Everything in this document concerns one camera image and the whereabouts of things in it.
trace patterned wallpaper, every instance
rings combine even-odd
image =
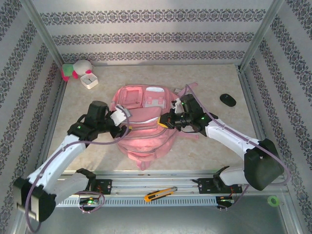
[[[272,0],[34,0],[66,62],[239,64]]]
[[[0,234],[16,213],[13,181],[32,172],[61,87],[59,69],[18,0],[0,0]]]
[[[285,1],[246,70],[262,127],[292,172],[304,233],[312,233],[311,15],[309,1]]]

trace box cutter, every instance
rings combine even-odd
[[[147,194],[144,197],[144,200],[146,202],[157,200],[157,199],[160,199],[162,197],[165,197],[165,196],[168,196],[168,195],[172,195],[172,194],[174,194],[175,191],[177,191],[177,187],[172,187],[172,188],[169,188],[169,189],[163,189],[163,190],[155,191],[155,192],[152,192],[150,194]]]

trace metal frame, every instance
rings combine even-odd
[[[271,22],[273,21],[274,17],[276,16],[278,10],[282,6],[284,0],[273,0],[272,4],[270,5],[267,13],[265,14],[263,21],[261,22],[260,27],[258,28],[255,36],[253,37],[252,42],[250,43],[250,46],[248,47],[242,62],[239,66],[239,69],[241,72],[244,72],[246,70],[246,67],[248,66],[248,63],[254,56],[254,53],[256,52],[260,42],[262,41],[265,33],[267,32],[268,28],[270,27]]]
[[[58,67],[61,68],[64,64],[63,57],[61,53],[58,51],[57,46],[55,45],[50,33],[48,32],[47,28],[45,27],[41,16],[39,15],[38,11],[36,10],[32,0],[20,0],[23,8],[25,9],[28,17],[31,19],[32,23],[36,27],[39,35],[41,36],[43,42],[49,49],[54,61],[57,63]]]
[[[59,181],[69,178],[75,171],[64,172]],[[154,190],[177,187],[172,197],[201,197],[201,196],[224,196],[228,194],[199,194],[198,185],[192,179],[212,178],[216,171],[205,170],[159,170],[159,171],[95,171],[97,179],[112,179],[112,190],[108,197],[144,197],[147,193]],[[280,176],[274,181],[279,183],[284,181]],[[263,191],[249,188],[246,195],[279,195],[289,194],[287,186],[276,188],[268,186]]]
[[[62,84],[59,90],[59,94],[57,96],[57,100],[54,105],[53,113],[51,115],[50,123],[48,126],[48,130],[46,132],[46,138],[43,143],[41,154],[39,155],[38,164],[37,167],[39,167],[41,164],[43,164],[46,159],[48,158],[49,149],[52,143],[53,133],[55,130],[55,126],[57,124],[57,120],[59,117],[59,111],[62,106],[65,90],[66,90],[67,82],[62,80]]]
[[[293,200],[290,194],[282,193],[279,196],[280,199],[280,210],[284,219],[284,223],[287,229],[287,232],[292,234],[303,234],[301,224],[298,219],[298,215],[295,211]]]
[[[247,85],[247,80],[246,80],[245,74],[240,72],[240,71],[238,71],[237,74],[238,74],[240,85],[242,87],[243,94],[244,94],[244,97],[246,100],[249,115],[250,115],[250,118],[251,118],[252,123],[253,123],[255,135],[256,135],[257,139],[263,140],[263,139],[265,139],[265,135],[264,135],[264,132],[263,132],[262,127],[261,127],[260,119],[259,119],[258,113],[256,111],[255,104],[253,102],[252,94],[251,94],[250,89]]]

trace computer mouse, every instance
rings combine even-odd
[[[220,100],[221,100],[224,104],[226,104],[227,106],[233,107],[233,106],[236,105],[235,99],[234,99],[231,95],[229,95],[229,94],[222,94],[222,95],[220,96]]]

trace green tape roll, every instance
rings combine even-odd
[[[268,204],[272,207],[277,207],[279,206],[279,199],[277,196],[269,196],[268,197]]]

